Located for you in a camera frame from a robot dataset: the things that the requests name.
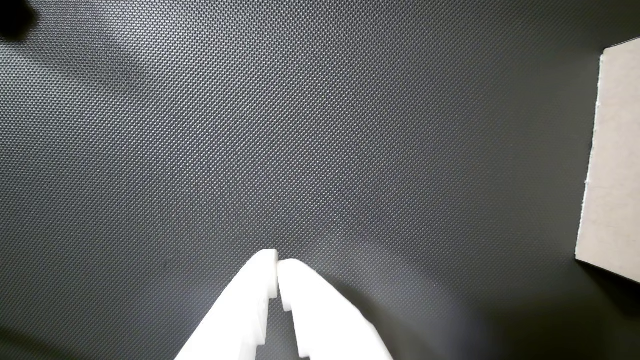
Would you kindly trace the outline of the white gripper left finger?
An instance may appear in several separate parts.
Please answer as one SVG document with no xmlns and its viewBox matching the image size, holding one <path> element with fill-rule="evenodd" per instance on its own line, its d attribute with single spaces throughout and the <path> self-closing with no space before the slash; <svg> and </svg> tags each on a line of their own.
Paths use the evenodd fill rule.
<svg viewBox="0 0 640 360">
<path fill-rule="evenodd" d="M 218 296 L 178 360 L 254 360 L 266 342 L 270 300 L 278 296 L 278 251 L 253 255 Z"/>
</svg>

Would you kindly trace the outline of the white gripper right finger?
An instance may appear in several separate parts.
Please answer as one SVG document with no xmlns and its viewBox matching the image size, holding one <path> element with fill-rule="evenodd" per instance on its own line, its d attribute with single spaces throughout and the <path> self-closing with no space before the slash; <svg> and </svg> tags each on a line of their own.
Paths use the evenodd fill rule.
<svg viewBox="0 0 640 360">
<path fill-rule="evenodd" d="M 375 326 L 318 272 L 279 260 L 283 310 L 290 312 L 298 356 L 309 360 L 391 360 Z"/>
</svg>

